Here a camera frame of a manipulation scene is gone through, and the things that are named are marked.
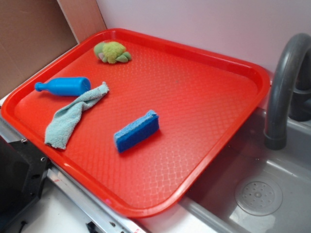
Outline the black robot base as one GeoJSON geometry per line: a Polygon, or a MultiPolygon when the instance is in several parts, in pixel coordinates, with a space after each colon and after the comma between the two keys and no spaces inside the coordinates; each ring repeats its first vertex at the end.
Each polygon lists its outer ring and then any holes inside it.
{"type": "Polygon", "coordinates": [[[30,141],[0,139],[0,231],[41,198],[49,158],[30,141]]]}

